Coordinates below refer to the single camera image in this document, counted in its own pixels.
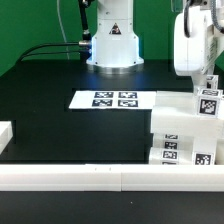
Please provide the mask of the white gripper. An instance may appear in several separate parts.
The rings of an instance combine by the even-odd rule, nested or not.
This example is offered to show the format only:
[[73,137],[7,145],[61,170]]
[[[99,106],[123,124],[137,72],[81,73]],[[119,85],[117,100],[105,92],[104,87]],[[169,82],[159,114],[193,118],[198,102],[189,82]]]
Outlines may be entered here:
[[213,25],[210,9],[189,8],[189,36],[184,32],[184,13],[174,26],[174,68],[179,76],[192,76],[193,93],[207,85],[207,76],[214,71],[215,60],[224,51],[224,34]]

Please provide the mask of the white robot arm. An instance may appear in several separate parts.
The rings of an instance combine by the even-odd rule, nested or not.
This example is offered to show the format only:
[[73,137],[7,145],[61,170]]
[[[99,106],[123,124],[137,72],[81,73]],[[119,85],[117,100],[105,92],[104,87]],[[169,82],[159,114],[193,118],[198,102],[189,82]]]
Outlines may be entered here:
[[[181,2],[174,24],[174,69],[179,76],[191,77],[193,91],[198,92],[224,53],[224,0]],[[88,66],[113,74],[143,63],[133,31],[133,0],[98,0]]]

